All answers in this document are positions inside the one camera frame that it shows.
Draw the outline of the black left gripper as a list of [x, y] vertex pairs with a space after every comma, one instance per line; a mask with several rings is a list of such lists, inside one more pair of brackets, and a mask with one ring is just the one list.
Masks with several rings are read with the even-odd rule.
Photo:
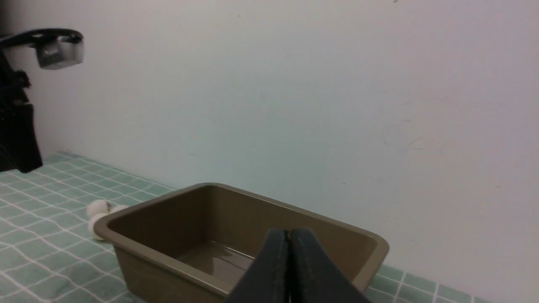
[[0, 55], [0, 168], [27, 174], [43, 166], [34, 128], [34, 106], [25, 89], [25, 71], [14, 70]]

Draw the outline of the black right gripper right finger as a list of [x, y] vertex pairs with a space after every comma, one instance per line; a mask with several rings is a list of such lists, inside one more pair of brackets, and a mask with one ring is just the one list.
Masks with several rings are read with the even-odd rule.
[[291, 303], [368, 303], [369, 299], [329, 258], [310, 229], [289, 234]]

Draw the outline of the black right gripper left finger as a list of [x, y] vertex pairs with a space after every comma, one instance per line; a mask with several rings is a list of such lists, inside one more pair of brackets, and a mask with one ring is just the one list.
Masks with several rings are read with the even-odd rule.
[[232, 289], [227, 303], [288, 303], [288, 231], [268, 230], [262, 248]]

